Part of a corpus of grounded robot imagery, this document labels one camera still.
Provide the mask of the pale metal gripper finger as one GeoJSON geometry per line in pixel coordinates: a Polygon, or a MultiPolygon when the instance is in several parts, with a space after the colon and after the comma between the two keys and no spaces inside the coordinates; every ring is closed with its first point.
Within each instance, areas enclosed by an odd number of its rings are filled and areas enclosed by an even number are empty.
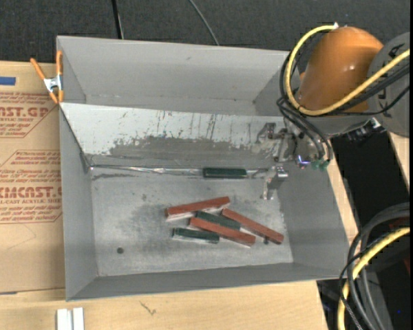
{"type": "Polygon", "coordinates": [[[274,192],[288,179],[288,172],[282,166],[272,166],[264,176],[261,198],[272,200],[274,192]]]}
{"type": "Polygon", "coordinates": [[[277,124],[267,122],[256,136],[255,147],[259,150],[272,150],[282,141],[280,133],[276,132],[277,124]]]}

